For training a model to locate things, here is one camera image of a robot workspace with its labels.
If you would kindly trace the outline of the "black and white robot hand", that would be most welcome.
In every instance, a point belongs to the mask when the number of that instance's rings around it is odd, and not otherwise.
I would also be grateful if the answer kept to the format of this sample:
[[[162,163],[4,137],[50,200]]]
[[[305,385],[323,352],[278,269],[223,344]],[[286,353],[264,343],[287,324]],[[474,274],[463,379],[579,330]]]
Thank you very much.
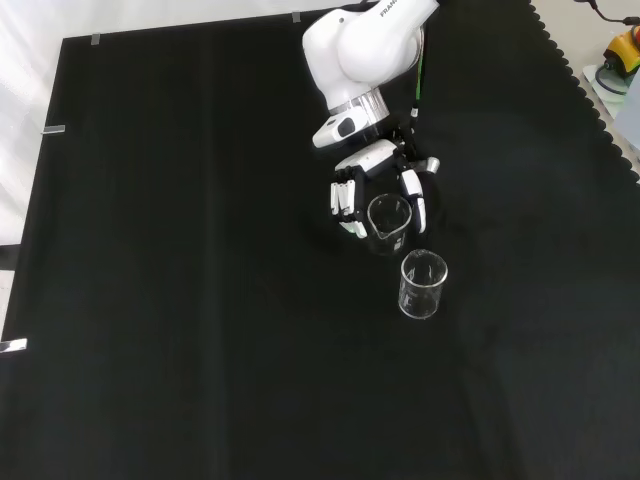
[[[365,185],[378,175],[393,170],[400,182],[401,196],[409,202],[416,231],[428,230],[427,185],[440,167],[436,157],[421,155],[412,134],[396,130],[342,160],[334,169],[330,184],[332,218],[348,233],[365,239]]]

